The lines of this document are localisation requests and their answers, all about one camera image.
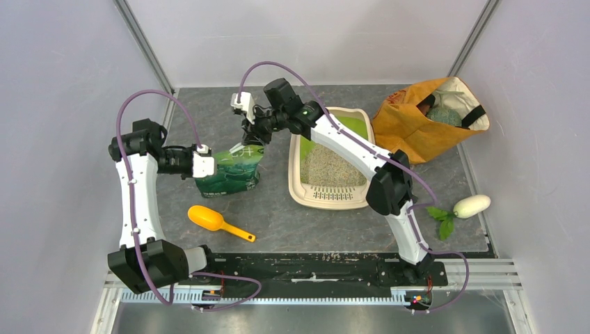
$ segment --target green leaf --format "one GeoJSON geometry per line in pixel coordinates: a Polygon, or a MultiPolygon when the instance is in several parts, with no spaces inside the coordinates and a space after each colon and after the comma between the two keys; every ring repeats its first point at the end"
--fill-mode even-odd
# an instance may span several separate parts
{"type": "Polygon", "coordinates": [[[453,230],[455,229],[454,225],[453,218],[445,219],[442,224],[440,224],[440,228],[438,230],[440,240],[446,240],[451,235],[451,233],[453,233],[453,230]]]}
{"type": "Polygon", "coordinates": [[[445,221],[449,217],[454,216],[452,212],[438,209],[437,207],[427,207],[428,213],[437,221],[445,221]]]}

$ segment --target gray work surface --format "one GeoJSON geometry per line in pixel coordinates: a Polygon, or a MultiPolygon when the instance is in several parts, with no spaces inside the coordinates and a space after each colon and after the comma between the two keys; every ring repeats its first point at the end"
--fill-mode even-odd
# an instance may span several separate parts
{"type": "MultiPolygon", "coordinates": [[[[372,117],[382,101],[403,88],[395,85],[317,86],[327,106],[360,108],[372,117]]],[[[255,101],[268,106],[262,88],[248,87],[255,101]]],[[[303,101],[311,96],[295,87],[303,101]]],[[[237,88],[183,88],[180,101],[194,117],[202,143],[214,152],[228,150],[242,137],[241,116],[233,114],[230,100],[237,88]]],[[[184,113],[175,109],[166,145],[190,145],[194,137],[184,113]]],[[[260,183],[251,191],[219,198],[203,198],[193,180],[160,175],[157,180],[158,208],[167,240],[183,248],[207,244],[215,253],[243,252],[397,252],[397,244],[385,219],[370,208],[327,211],[304,207],[289,194],[287,165],[288,130],[273,135],[259,164],[260,183]],[[256,236],[247,242],[224,231],[210,232],[187,218],[193,205],[216,210],[225,220],[256,236]]],[[[440,208],[451,210],[471,195],[459,151],[453,148],[427,164],[413,167],[432,187],[440,208]]],[[[414,182],[419,202],[430,201],[428,193],[414,182]]],[[[455,231],[446,241],[438,238],[439,222],[425,209],[415,213],[424,239],[434,250],[487,251],[484,230],[477,216],[456,219],[455,231]]]]}
{"type": "MultiPolygon", "coordinates": [[[[433,300],[445,298],[435,291],[433,300]]],[[[239,305],[200,314],[187,305],[121,303],[113,334],[134,333],[515,333],[502,291],[466,291],[453,306],[414,315],[400,306],[239,305]]]]}

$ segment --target white wall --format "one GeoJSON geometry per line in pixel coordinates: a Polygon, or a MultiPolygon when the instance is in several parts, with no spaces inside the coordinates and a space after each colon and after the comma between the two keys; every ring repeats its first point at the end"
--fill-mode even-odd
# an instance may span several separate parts
{"type": "Polygon", "coordinates": [[[460,75],[492,120],[466,143],[540,333],[588,333],[590,3],[503,1],[460,75]]]}
{"type": "Polygon", "coordinates": [[[159,86],[109,0],[2,1],[0,45],[0,333],[87,333],[120,236],[116,113],[159,86]]]}
{"type": "MultiPolygon", "coordinates": [[[[258,61],[284,63],[313,84],[443,77],[485,2],[129,0],[176,87],[237,86],[258,61]]],[[[283,73],[260,69],[247,84],[283,73]]]]}

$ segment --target green bag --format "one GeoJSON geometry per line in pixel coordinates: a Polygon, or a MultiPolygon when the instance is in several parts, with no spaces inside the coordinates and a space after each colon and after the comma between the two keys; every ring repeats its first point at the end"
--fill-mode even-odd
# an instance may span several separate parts
{"type": "Polygon", "coordinates": [[[258,163],[264,156],[264,146],[235,145],[232,149],[213,154],[217,173],[195,179],[204,198],[214,198],[254,189],[260,180],[258,163]]]}

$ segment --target bag handle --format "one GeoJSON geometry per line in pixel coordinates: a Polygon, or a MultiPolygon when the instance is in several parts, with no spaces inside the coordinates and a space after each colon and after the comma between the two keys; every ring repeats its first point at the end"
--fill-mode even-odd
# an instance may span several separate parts
{"type": "Polygon", "coordinates": [[[461,127],[469,128],[476,120],[486,114],[486,111],[481,106],[476,106],[471,110],[461,121],[461,127]]]}

